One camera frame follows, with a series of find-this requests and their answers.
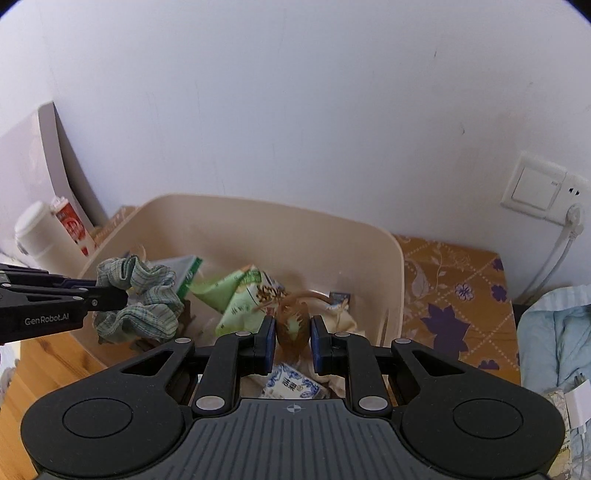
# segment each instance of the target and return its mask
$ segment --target white wall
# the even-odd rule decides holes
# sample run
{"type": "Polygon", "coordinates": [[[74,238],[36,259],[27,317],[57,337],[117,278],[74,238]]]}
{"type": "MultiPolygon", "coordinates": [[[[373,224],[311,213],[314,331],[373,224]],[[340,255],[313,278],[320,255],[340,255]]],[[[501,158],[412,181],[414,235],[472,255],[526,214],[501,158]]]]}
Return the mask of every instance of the white wall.
{"type": "MultiPolygon", "coordinates": [[[[513,294],[560,232],[498,205],[519,152],[591,178],[591,25],[562,0],[25,0],[0,66],[0,132],[53,98],[109,214],[308,206],[495,249],[513,294]]],[[[591,283],[590,247],[554,284],[591,283]]]]}

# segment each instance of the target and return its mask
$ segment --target beige plastic bin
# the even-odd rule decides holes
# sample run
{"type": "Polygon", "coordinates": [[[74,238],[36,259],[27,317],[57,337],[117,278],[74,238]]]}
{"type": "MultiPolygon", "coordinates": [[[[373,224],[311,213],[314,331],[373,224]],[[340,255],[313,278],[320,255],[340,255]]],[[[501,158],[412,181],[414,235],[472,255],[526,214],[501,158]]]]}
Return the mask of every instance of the beige plastic bin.
{"type": "MultiPolygon", "coordinates": [[[[142,244],[147,258],[197,255],[228,272],[254,264],[288,289],[352,294],[351,314],[374,345],[400,336],[404,259],[385,230],[296,207],[227,197],[167,195],[139,208],[100,246],[82,276],[142,244]]],[[[72,335],[106,366],[136,353],[99,345],[92,318],[72,335]]]]}

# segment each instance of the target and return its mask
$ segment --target red and white toothpaste tube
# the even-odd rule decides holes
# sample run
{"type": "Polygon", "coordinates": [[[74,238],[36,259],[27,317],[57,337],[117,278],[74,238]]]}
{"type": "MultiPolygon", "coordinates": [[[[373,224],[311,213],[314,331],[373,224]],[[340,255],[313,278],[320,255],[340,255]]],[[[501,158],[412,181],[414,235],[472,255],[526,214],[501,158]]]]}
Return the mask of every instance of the red and white toothpaste tube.
{"type": "Polygon", "coordinates": [[[87,257],[92,255],[96,250],[96,243],[86,230],[72,204],[65,197],[55,197],[51,203],[51,211],[66,228],[72,240],[82,250],[82,253],[87,257]]]}

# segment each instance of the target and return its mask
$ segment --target brown patterned tablecloth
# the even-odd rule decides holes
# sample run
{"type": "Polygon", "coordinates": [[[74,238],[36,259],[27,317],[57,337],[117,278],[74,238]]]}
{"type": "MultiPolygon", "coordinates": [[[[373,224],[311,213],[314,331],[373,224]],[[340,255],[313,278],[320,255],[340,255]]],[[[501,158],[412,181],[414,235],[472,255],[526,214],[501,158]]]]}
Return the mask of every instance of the brown patterned tablecloth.
{"type": "Polygon", "coordinates": [[[517,331],[498,255],[395,237],[405,265],[402,335],[519,384],[517,331]]]}

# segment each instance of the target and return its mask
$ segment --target wooden surface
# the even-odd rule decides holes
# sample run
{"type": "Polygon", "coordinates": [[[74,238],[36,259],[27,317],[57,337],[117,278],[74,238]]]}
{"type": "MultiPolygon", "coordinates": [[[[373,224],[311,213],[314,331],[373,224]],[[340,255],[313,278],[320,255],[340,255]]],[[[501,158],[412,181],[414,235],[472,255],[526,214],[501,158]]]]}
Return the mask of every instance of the wooden surface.
{"type": "Polygon", "coordinates": [[[35,469],[22,445],[21,419],[38,398],[102,370],[69,333],[25,340],[0,408],[0,479],[30,480],[35,469]]]}

